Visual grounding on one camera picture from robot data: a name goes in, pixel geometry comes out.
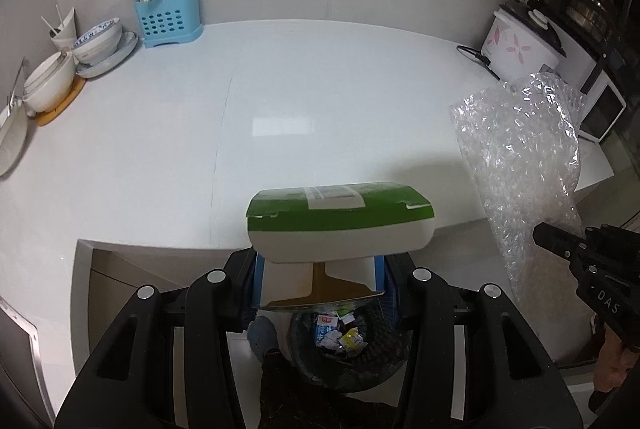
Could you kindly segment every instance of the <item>black trash bag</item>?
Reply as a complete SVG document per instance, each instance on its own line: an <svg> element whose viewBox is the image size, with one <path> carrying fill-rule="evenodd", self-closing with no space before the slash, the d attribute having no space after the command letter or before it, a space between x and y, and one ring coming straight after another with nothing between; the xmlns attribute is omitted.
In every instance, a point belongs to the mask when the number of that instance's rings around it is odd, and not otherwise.
<svg viewBox="0 0 640 429"><path fill-rule="evenodd" d="M353 358L328 355L316 346L317 314L298 313L291 317L289 351L293 365L308 383L338 393L356 393L385 382L409 358L412 332L394 329L383 316L378 300L357 308L354 315L367 346Z"/></svg>

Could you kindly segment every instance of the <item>microwave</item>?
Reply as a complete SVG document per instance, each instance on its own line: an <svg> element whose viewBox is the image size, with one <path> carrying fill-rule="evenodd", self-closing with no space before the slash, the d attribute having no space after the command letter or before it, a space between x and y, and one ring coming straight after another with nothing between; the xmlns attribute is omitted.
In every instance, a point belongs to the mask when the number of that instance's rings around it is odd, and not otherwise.
<svg viewBox="0 0 640 429"><path fill-rule="evenodd" d="M582 88L596 65L593 57L562 27L551 23L558 33L566 58L556 66L558 75L570 86ZM587 91L580 114L578 135L593 142L601 142L626 108L625 99L606 72L601 72Z"/></svg>

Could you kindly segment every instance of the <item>green and white box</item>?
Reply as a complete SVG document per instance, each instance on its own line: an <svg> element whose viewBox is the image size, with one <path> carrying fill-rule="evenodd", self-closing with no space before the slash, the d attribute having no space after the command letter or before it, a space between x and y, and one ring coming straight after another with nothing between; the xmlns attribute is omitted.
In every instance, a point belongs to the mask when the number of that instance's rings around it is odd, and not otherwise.
<svg viewBox="0 0 640 429"><path fill-rule="evenodd" d="M375 256L421 249L433 236L431 203L389 182L262 190L246 215L262 256L253 299L262 309L354 307L384 293Z"/></svg>

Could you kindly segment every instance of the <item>rice cooker lid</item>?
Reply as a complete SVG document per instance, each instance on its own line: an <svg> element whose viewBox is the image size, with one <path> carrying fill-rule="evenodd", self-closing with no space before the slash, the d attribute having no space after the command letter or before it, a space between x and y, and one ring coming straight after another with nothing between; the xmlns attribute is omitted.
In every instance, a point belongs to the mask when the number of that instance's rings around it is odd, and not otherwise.
<svg viewBox="0 0 640 429"><path fill-rule="evenodd" d="M558 37L558 34L551 24L547 24L546 30L540 25L540 18L537 17L538 15L542 16L543 22L546 20L540 12L535 10L534 14L534 11L527 5L516 1L507 1L505 4L501 4L500 8L507 12L511 17L515 18L516 21L525 25L531 32L545 41L545 43L551 46L562 57L566 57L566 53L562 49L560 37Z"/></svg>

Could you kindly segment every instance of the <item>gray shoe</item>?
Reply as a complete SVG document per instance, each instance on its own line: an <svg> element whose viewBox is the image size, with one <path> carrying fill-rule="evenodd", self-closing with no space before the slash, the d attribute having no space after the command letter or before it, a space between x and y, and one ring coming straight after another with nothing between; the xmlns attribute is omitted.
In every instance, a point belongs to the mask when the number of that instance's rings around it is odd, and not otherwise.
<svg viewBox="0 0 640 429"><path fill-rule="evenodd" d="M249 340L254 355L260 362L264 360L264 354L270 349L279 349L278 333L273 323L264 316L255 317L246 330L246 338Z"/></svg>

